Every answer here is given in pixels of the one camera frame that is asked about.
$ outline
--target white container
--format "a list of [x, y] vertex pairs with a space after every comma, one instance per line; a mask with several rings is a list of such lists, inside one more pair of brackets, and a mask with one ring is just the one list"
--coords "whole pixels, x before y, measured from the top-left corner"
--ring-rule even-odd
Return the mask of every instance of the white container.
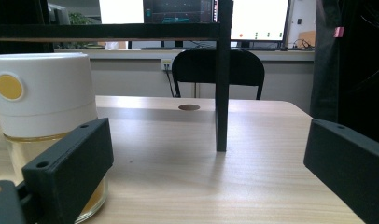
[[[97, 110], [87, 54], [0, 55], [0, 125], [19, 180], [23, 165], [94, 119]], [[77, 222], [93, 215], [106, 193], [103, 179]]]

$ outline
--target white desk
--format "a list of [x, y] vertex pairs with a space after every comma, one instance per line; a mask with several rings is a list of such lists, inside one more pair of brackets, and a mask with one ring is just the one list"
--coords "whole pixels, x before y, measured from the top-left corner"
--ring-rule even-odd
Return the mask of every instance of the white desk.
[[[86, 223], [363, 223], [304, 167], [311, 118], [293, 104], [231, 100], [226, 153], [216, 152], [214, 100], [97, 105], [115, 162], [108, 198]], [[13, 178], [0, 130], [0, 179]]]

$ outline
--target black office chair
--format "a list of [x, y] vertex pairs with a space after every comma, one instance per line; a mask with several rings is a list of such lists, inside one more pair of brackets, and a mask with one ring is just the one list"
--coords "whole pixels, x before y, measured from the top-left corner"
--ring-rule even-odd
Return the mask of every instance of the black office chair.
[[[259, 100], [265, 77], [260, 59], [243, 49], [230, 51], [230, 85], [257, 86]], [[173, 60], [172, 76], [176, 97], [181, 97], [178, 82], [216, 83], [216, 50], [188, 49]]]

